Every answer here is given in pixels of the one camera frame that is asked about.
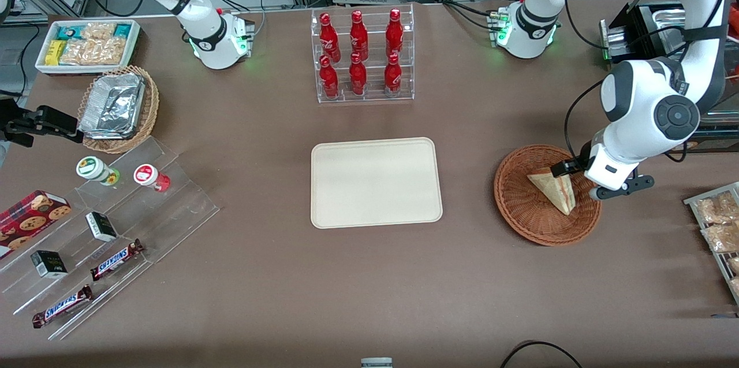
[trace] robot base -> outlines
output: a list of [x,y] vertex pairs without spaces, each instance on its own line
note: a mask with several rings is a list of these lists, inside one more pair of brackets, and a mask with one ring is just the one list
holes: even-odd
[[250,57],[254,42],[253,23],[247,25],[243,18],[232,14],[222,14],[221,17],[226,21],[226,34],[213,50],[199,51],[192,40],[190,41],[195,56],[211,69],[225,69],[242,58]]
[[520,2],[513,2],[508,7],[499,8],[496,15],[488,16],[488,26],[496,29],[490,32],[490,42],[493,47],[502,47],[515,57],[535,58],[551,44],[557,26],[552,27],[549,37],[531,39],[516,21],[520,5]]

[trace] wire basket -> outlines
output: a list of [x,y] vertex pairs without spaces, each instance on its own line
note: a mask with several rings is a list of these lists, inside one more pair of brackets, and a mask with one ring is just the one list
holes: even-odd
[[583,174],[572,175],[575,208],[564,215],[536,188],[527,175],[570,158],[567,150],[534,144],[514,150],[498,166],[493,182],[495,203],[507,223],[529,241],[541,245],[574,244],[598,224],[601,202],[591,199],[593,182]]
[[[102,151],[108,154],[125,153],[146,140],[146,137],[150,136],[151,130],[154,128],[156,110],[159,109],[159,91],[156,89],[156,84],[153,79],[151,79],[150,74],[137,66],[126,66],[126,68],[114,69],[101,76],[122,75],[124,73],[136,73],[146,80],[146,88],[144,89],[143,101],[141,102],[141,113],[139,114],[136,134],[127,140],[93,140],[85,137],[82,144],[89,149]],[[87,87],[87,92],[85,92],[85,95],[82,97],[82,102],[77,110],[77,121],[82,119],[82,114],[85,112],[85,108],[87,107],[87,99],[90,96],[90,91],[92,91],[92,85],[94,83],[95,82],[93,81],[89,87]]]

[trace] clear acrylic rack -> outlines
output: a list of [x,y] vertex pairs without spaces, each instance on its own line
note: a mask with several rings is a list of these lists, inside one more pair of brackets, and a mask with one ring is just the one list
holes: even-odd
[[[385,67],[387,65],[387,55],[385,53],[385,30],[390,21],[391,8],[398,8],[401,11],[401,24],[403,25],[403,50],[401,51],[398,63],[403,70],[401,76],[401,91],[396,97],[388,97],[385,95]],[[350,55],[352,54],[352,45],[349,39],[349,31],[352,28],[351,13],[347,13],[341,9],[325,9],[314,10],[311,14],[311,43],[313,52],[313,68],[316,71],[316,94],[320,103],[341,103],[341,102],[391,102],[398,100],[414,99],[415,97],[415,37],[414,37],[414,19],[412,5],[396,5],[396,6],[368,6],[362,7],[362,19],[364,25],[367,26],[367,34],[369,35],[369,58],[364,61],[367,68],[367,90],[364,96],[356,96],[351,91],[351,82],[349,79],[349,66],[351,66]],[[323,92],[321,85],[321,77],[319,71],[321,65],[319,57],[323,54],[321,47],[321,23],[319,16],[322,13],[329,13],[331,16],[331,24],[338,34],[338,47],[341,51],[341,60],[333,65],[338,74],[338,98],[328,99]]]
[[[215,215],[219,208],[188,178],[176,158],[176,154],[150,137],[111,163],[121,172],[116,185],[106,187],[87,181],[67,194],[65,199],[72,206],[72,213],[0,262],[0,287],[5,300],[13,306],[13,314],[26,318],[32,329],[35,313],[89,284],[95,297],[92,302],[80,304],[38,329],[50,340],[63,339]],[[134,169],[143,163],[150,163],[169,176],[171,186],[167,191],[155,192],[133,180]],[[115,241],[93,238],[85,220],[85,215],[93,210],[108,216],[118,233]],[[145,250],[112,274],[93,282],[90,270],[134,239],[140,239]],[[39,277],[30,258],[35,250],[58,252],[69,273],[58,280]]]

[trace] snickers bar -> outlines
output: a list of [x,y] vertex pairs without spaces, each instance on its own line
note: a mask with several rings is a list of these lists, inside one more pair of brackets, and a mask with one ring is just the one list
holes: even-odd
[[53,318],[61,315],[62,313],[69,312],[72,307],[76,307],[78,304],[87,302],[88,300],[92,299],[92,290],[90,289],[90,286],[86,285],[82,287],[82,290],[53,305],[53,307],[48,308],[47,310],[45,310],[45,312],[36,313],[33,316],[33,328],[39,329],[45,324],[52,321]]
[[126,248],[113,255],[113,257],[108,258],[108,260],[105,260],[105,262],[101,263],[101,265],[96,266],[96,268],[90,270],[90,273],[92,273],[92,280],[100,280],[101,278],[118,268],[119,265],[127,262],[128,260],[133,258],[134,255],[140,253],[141,251],[143,251],[143,245],[141,245],[141,242],[137,238],[135,241],[131,242],[131,244],[128,244]]

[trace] beige tray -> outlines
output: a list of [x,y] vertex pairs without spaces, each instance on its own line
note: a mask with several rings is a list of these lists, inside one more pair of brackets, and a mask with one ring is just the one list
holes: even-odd
[[311,221],[348,228],[438,221],[436,150],[427,138],[319,144],[311,155]]

